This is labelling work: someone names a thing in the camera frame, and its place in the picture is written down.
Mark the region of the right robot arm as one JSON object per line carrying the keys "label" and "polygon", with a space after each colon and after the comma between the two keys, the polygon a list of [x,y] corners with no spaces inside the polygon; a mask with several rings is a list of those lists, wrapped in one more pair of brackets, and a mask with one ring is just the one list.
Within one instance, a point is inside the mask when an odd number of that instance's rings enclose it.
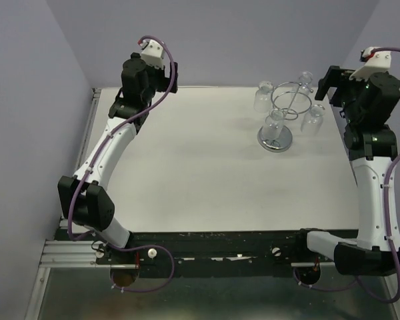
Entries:
{"label": "right robot arm", "polygon": [[400,232],[394,195],[397,138],[386,124],[400,100],[400,80],[388,72],[373,72],[355,80],[354,72],[331,66],[319,81],[316,100],[331,88],[331,104],[347,121],[343,135],[359,196],[356,240],[310,230],[296,241],[293,252],[301,261],[316,254],[332,260],[342,275],[388,276],[400,271]]}

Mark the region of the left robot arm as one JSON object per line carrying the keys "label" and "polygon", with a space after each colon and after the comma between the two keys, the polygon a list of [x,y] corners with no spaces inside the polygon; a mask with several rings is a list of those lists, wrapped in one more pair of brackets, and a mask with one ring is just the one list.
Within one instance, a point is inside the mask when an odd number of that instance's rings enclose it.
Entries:
{"label": "left robot arm", "polygon": [[60,178],[57,188],[68,225],[85,227],[112,245],[111,254],[120,263],[134,257],[131,233],[115,218],[115,205],[107,186],[124,150],[139,133],[157,92],[177,92],[178,64],[171,61],[170,72],[154,68],[146,55],[132,53],[123,64],[121,88],[108,113],[104,131],[90,156],[72,174]]}

